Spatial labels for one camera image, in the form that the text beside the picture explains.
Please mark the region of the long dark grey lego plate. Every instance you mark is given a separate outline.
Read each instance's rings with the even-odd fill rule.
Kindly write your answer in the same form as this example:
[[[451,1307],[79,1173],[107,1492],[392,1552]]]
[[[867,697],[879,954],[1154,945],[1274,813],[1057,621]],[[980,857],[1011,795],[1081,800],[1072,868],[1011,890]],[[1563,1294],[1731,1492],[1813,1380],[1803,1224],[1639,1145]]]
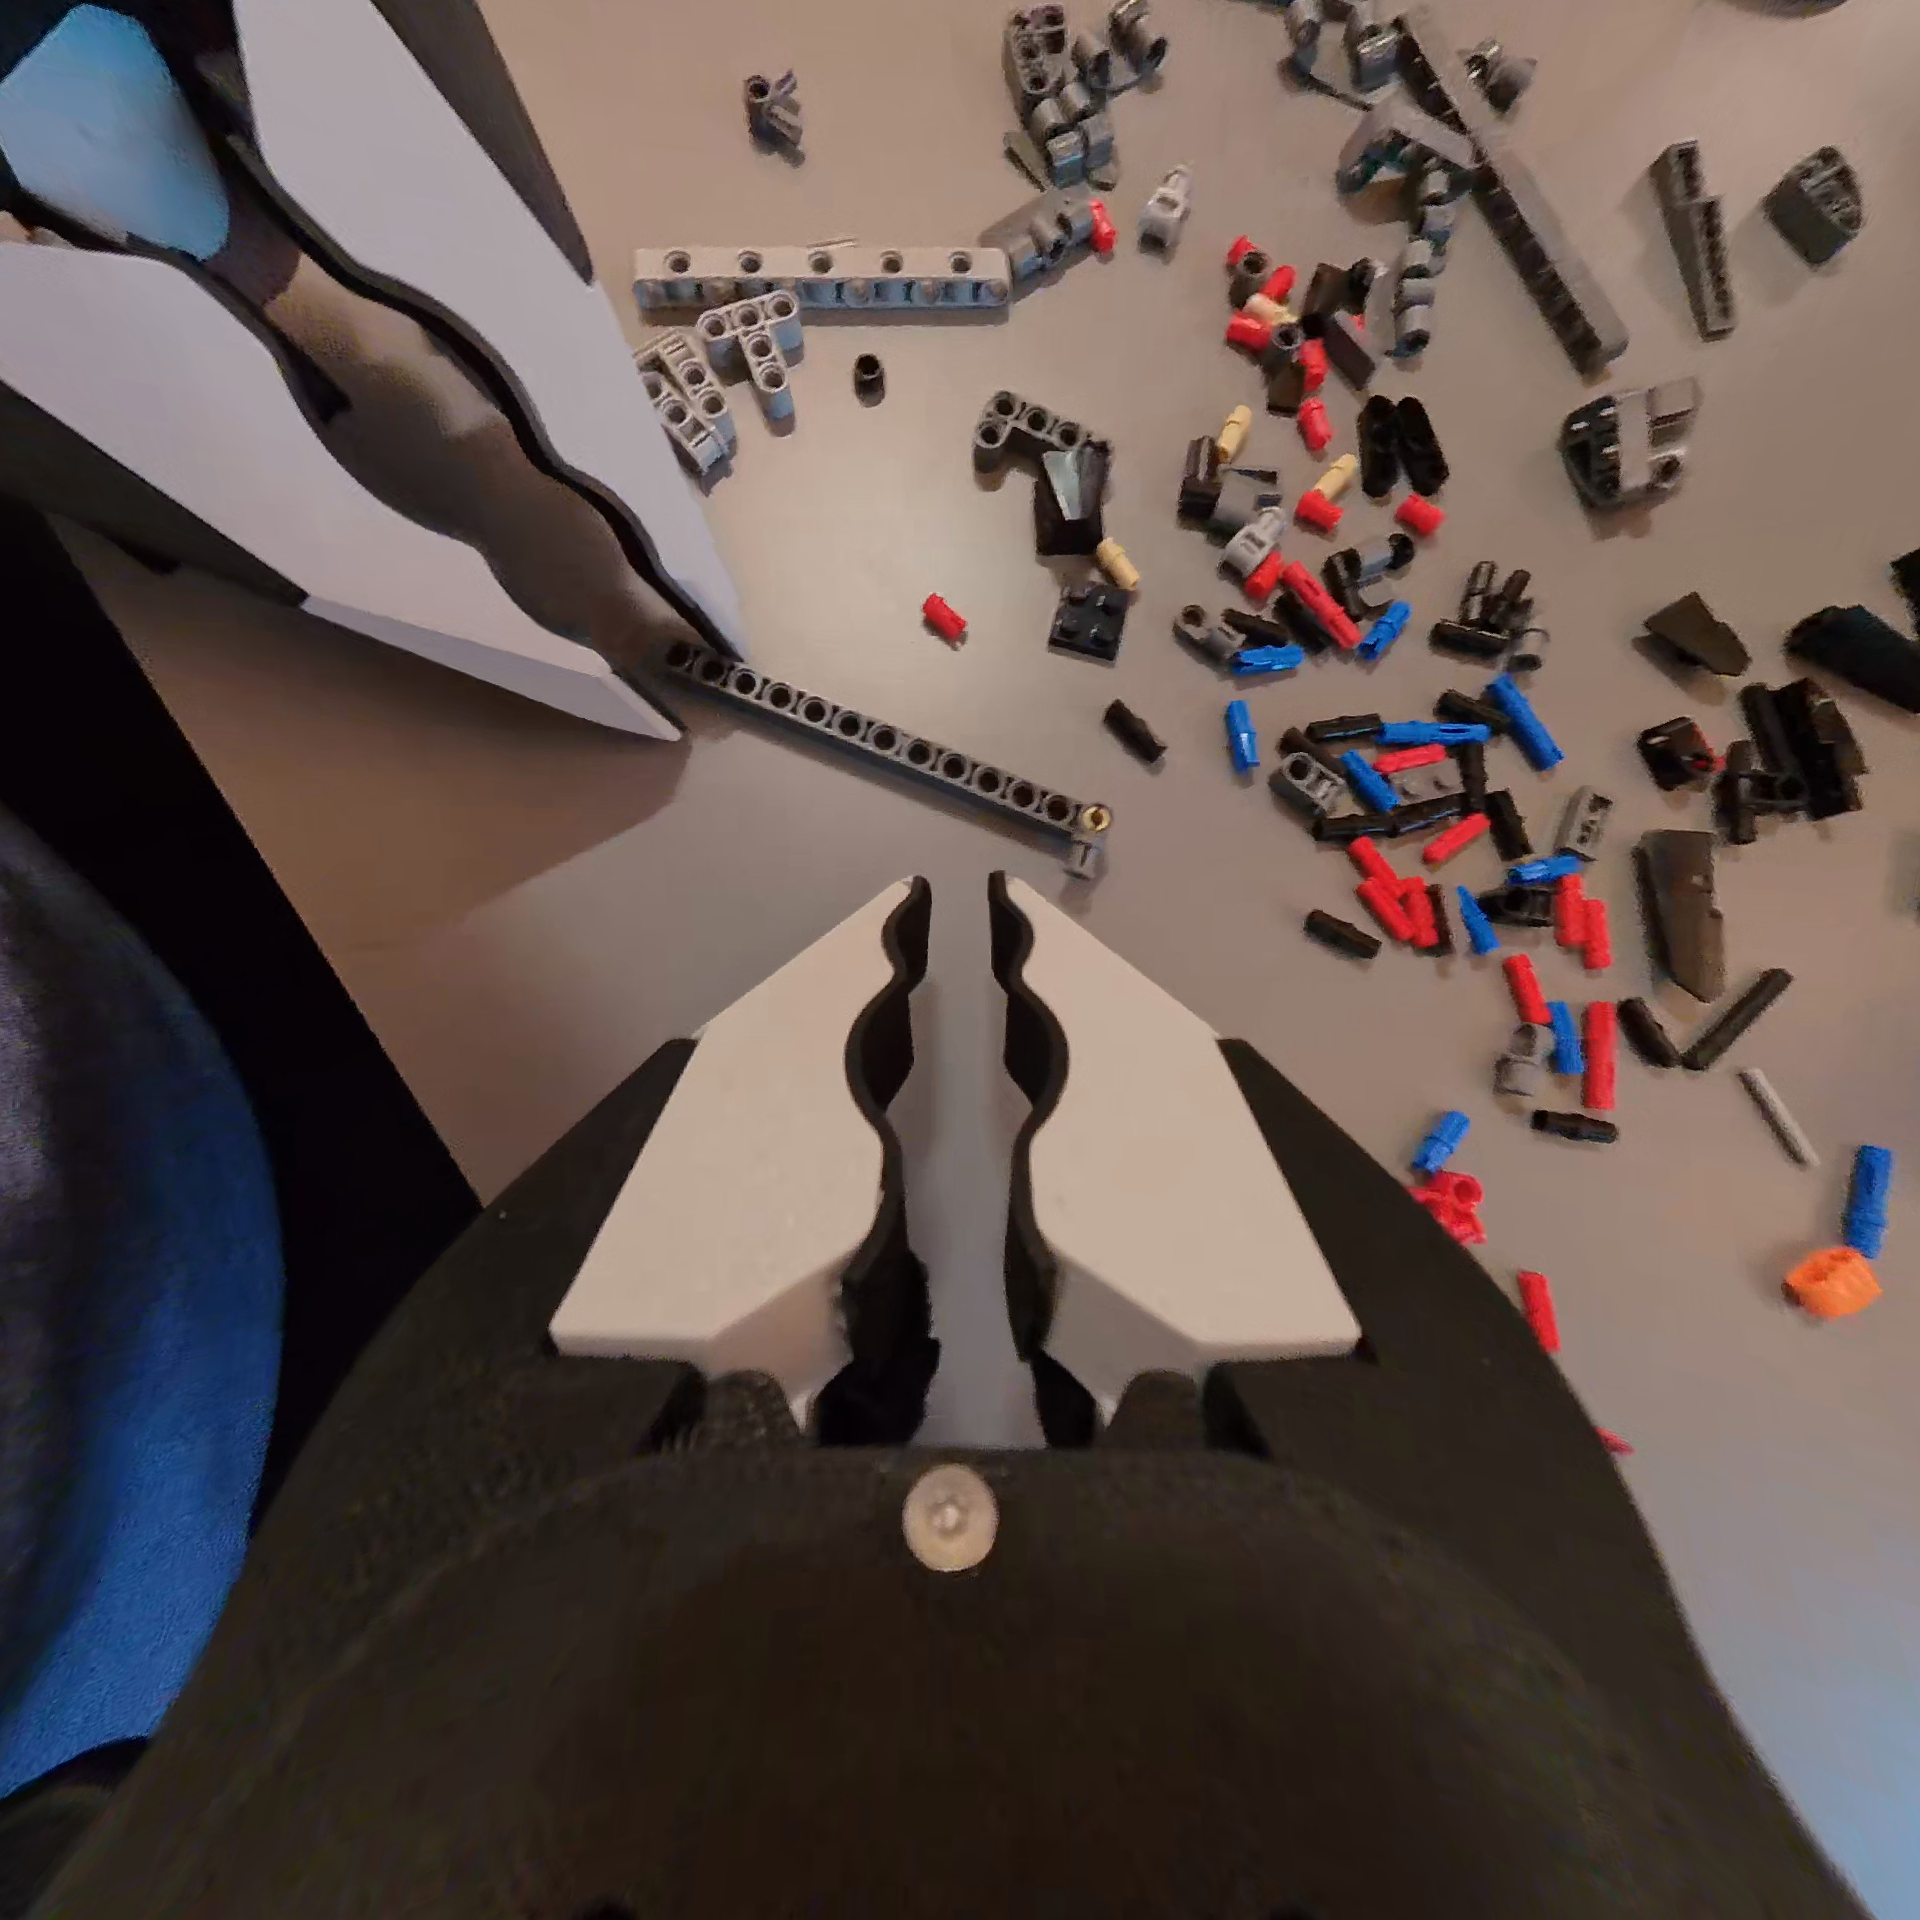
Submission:
[[[1531,177],[1503,118],[1470,74],[1436,4],[1403,4],[1400,68],[1435,118],[1476,149],[1473,192],[1527,298],[1584,379],[1600,379],[1631,346],[1615,304]]]

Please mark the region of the light grey T-shaped lego beam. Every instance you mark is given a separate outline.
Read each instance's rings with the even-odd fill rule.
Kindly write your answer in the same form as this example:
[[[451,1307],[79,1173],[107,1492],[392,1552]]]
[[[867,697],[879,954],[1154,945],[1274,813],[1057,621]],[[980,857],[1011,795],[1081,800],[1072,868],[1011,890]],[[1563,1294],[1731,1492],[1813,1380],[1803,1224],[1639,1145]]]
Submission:
[[[794,358],[803,354],[800,301],[776,287],[701,312],[710,363],[721,379],[745,383],[775,429],[794,426]]]

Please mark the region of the person's blue grey clothing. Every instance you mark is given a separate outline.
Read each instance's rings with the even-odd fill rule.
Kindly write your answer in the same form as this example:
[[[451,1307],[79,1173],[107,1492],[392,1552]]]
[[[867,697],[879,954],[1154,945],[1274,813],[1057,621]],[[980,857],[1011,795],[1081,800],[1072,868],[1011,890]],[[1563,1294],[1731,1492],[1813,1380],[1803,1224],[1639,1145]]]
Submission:
[[[253,1537],[282,1302],[229,1050],[5,813],[5,1797],[151,1736],[188,1677]]]

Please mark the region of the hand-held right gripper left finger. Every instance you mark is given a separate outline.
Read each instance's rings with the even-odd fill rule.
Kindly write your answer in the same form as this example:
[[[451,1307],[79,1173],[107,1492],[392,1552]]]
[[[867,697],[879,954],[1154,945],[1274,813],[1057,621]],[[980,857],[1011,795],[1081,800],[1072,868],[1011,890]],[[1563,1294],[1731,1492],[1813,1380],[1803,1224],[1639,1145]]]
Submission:
[[[930,880],[897,878],[695,1030],[557,1355],[752,1372],[825,1443],[916,1438],[939,1346],[887,1110],[928,934]]]

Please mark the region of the long light grey lego beam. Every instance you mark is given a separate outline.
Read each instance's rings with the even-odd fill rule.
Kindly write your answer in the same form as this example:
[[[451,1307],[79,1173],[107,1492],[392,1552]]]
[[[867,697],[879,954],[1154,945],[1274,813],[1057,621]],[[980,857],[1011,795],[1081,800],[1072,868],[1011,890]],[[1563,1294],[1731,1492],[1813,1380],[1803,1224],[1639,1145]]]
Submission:
[[[786,292],[806,312],[999,312],[1015,298],[1006,250],[990,245],[660,245],[633,250],[642,312],[701,312]]]

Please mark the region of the long black lego beam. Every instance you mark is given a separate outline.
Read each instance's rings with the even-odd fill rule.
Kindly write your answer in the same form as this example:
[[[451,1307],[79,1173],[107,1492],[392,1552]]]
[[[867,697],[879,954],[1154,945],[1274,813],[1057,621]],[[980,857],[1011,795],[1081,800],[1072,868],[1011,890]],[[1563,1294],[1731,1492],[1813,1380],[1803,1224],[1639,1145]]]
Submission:
[[[712,653],[695,638],[670,643],[660,653],[660,675],[667,685],[695,692],[764,731],[803,736],[851,764],[885,778],[919,781],[921,785],[995,817],[999,821],[1029,829],[1053,841],[1057,857],[1076,831],[1103,831],[1109,840],[1113,809],[1108,804],[1027,778],[870,708],[850,708],[822,692],[811,692],[806,685]]]

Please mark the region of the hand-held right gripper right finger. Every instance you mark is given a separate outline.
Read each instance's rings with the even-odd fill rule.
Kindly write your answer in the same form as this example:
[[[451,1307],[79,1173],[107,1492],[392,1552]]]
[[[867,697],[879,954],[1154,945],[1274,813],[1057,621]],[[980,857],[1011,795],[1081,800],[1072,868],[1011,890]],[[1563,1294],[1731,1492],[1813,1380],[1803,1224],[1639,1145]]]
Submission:
[[[1363,1326],[1225,1037],[1035,884],[986,884],[1002,1068],[1029,1099],[1002,1294],[1044,1446],[1147,1375],[1351,1359]]]

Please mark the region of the pile of small lego pieces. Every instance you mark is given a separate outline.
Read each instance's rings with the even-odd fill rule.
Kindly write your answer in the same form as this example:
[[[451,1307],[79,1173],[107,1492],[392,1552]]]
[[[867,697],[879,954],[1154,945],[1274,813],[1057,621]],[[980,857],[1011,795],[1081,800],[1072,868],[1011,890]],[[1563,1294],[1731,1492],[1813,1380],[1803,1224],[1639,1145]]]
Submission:
[[[1869,533],[1918,530],[1918,178],[1896,198],[1860,170],[1860,134],[1793,157],[1728,220],[1697,140],[1645,170],[1702,343],[1741,328],[1741,275],[1760,266],[1760,343],[1716,374],[1711,493],[1728,539],[1682,519],[1653,582],[1620,535],[1582,600],[1551,595],[1556,649],[1527,569],[1476,559],[1435,621],[1435,660],[1484,670],[1435,710],[1306,715],[1266,724],[1248,685],[1340,660],[1376,682],[1415,621],[1403,571],[1491,481],[1470,414],[1436,433],[1429,403],[1380,385],[1429,354],[1435,298],[1476,204],[1476,149],[1409,87],[1400,27],[1380,27],[1377,93],[1336,167],[1342,198],[1390,198],[1393,257],[1313,275],[1237,234],[1225,343],[1264,379],[1322,471],[1283,511],[1274,471],[1245,459],[1250,412],[1188,445],[1180,515],[1220,544],[1248,606],[1187,606],[1188,653],[1231,685],[1234,781],[1266,781],[1283,819],[1356,868],[1356,912],[1322,904],[1303,937],[1356,966],[1403,950],[1463,954],[1503,1004],[1488,1099],[1537,1139],[1596,1151],[1620,1139],[1631,1050],[1676,1084],[1737,1056],[1783,1163],[1716,1158],[1718,1134],[1653,1141],[1653,1174],[1600,1198],[1577,1239],[1623,1260],[1676,1309],[1706,1260],[1670,1239],[1670,1182],[1716,1237],[1813,1212],[1823,1248],[1767,1282],[1829,1367],[1891,1348],[1918,1396],[1918,552],[1885,565],[1908,606],[1798,609],[1798,573],[1836,571],[1854,508]],[[1857,1248],[1880,1298],[1813,1319],[1788,1265]]]

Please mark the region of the light grey double lego beam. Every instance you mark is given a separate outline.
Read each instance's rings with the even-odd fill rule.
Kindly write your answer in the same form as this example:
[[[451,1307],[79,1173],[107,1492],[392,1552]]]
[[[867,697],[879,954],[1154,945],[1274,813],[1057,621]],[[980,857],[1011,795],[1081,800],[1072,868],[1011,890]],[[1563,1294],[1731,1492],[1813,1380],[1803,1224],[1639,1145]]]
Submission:
[[[633,349],[640,385],[674,439],[676,458],[712,483],[739,452],[728,396],[685,326],[667,326]]]

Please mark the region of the angled lego beam with panel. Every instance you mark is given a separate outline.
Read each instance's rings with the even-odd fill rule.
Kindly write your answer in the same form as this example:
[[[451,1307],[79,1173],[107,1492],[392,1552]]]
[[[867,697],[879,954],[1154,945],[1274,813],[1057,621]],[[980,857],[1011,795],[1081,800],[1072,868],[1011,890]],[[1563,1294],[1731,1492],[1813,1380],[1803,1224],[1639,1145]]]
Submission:
[[[1002,387],[980,409],[972,474],[995,483],[1015,468],[1031,477],[1037,556],[1095,559],[1108,539],[1113,445],[1088,424]]]

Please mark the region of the orange round lego piece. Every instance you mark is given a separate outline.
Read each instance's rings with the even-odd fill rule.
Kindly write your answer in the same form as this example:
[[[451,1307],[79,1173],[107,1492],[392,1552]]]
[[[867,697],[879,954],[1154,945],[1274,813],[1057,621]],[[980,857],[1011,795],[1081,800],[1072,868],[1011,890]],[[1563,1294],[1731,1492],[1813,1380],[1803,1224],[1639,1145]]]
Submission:
[[[1880,1280],[1857,1248],[1827,1248],[1788,1265],[1783,1294],[1813,1319],[1857,1315],[1880,1298]]]

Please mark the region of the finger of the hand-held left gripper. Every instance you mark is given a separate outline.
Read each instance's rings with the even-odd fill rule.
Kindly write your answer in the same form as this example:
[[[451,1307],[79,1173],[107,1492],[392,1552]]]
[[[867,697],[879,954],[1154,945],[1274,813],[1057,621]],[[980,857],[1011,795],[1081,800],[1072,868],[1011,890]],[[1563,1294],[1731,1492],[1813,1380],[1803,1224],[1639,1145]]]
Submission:
[[[721,655],[739,589],[590,266],[470,129],[378,4],[236,4],[253,167],[305,240],[491,387],[528,463]]]
[[[279,352],[176,265],[5,245],[5,385],[297,588],[302,609],[633,736],[682,736],[467,542],[370,493]]]

